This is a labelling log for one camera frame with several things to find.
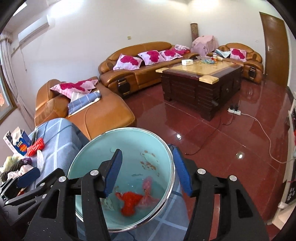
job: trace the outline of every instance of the coffee table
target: coffee table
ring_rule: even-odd
[[[215,113],[240,89],[243,66],[227,61],[193,65],[176,64],[156,70],[161,73],[163,96],[195,108],[210,121]]]

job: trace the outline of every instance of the dark wood table base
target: dark wood table base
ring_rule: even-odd
[[[163,97],[195,108],[207,121],[240,89],[242,66],[227,68],[212,74],[218,77],[215,84],[199,81],[198,74],[184,74],[176,70],[165,70],[161,76]]]

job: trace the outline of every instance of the leather armchair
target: leather armchair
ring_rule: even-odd
[[[136,126],[136,118],[126,103],[101,83],[97,83],[93,91],[100,90],[102,99],[69,117],[70,100],[50,90],[51,87],[60,83],[59,80],[49,80],[39,89],[36,98],[36,126],[51,119],[67,118],[89,140],[115,128]]]
[[[247,61],[242,62],[238,60],[227,59],[228,61],[243,64],[244,68],[242,71],[242,76],[246,79],[260,83],[263,79],[264,67],[262,64],[262,57],[259,53],[251,49],[249,46],[240,43],[229,43],[218,47],[221,51],[230,51],[230,48],[242,49],[247,52]]]
[[[140,69],[133,71],[113,70],[113,67],[116,65],[120,54],[137,56],[139,53],[145,51],[163,51],[174,47],[174,45],[171,45],[167,42],[151,42],[120,49],[111,54],[104,62],[99,65],[98,70],[101,74],[99,79],[104,86],[120,96],[124,96],[146,88],[150,85],[159,83],[161,74],[156,73],[155,70],[180,63],[182,59],[194,58],[195,56],[198,56],[198,54],[187,53],[183,55],[183,58],[157,63],[150,66],[145,66],[144,62],[142,62]]]

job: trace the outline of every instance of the brown wooden door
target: brown wooden door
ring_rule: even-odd
[[[287,86],[289,76],[289,43],[283,20],[260,13],[265,37],[266,79]]]

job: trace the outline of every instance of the tissue box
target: tissue box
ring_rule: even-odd
[[[182,65],[193,65],[193,60],[192,59],[183,59]]]
[[[12,133],[8,131],[3,140],[12,150],[14,154],[25,155],[27,153],[27,148],[31,145],[31,140],[24,130],[17,127]]]

